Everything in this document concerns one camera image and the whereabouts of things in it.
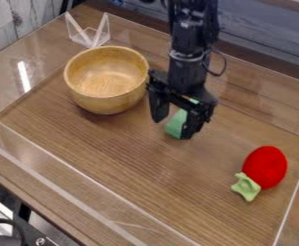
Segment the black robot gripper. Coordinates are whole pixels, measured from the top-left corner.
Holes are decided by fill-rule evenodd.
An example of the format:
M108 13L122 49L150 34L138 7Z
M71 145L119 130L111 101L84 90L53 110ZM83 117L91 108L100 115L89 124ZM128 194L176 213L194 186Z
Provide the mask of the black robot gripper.
M171 56L167 71L148 71L151 119L159 123L170 113L171 104L183 108L182 139L191 139L211 122L216 106L216 98L204 86L208 73L206 58L206 55L194 58Z

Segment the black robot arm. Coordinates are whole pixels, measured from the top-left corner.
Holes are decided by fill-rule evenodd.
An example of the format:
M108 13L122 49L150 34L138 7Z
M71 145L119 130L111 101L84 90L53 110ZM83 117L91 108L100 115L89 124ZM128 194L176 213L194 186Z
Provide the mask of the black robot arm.
M204 87L210 70L212 44L218 37L216 0L170 0L171 33L168 71L151 69L150 114L159 123L170 105L180 109L166 124L166 132L178 139L191 139L211 121L216 98Z

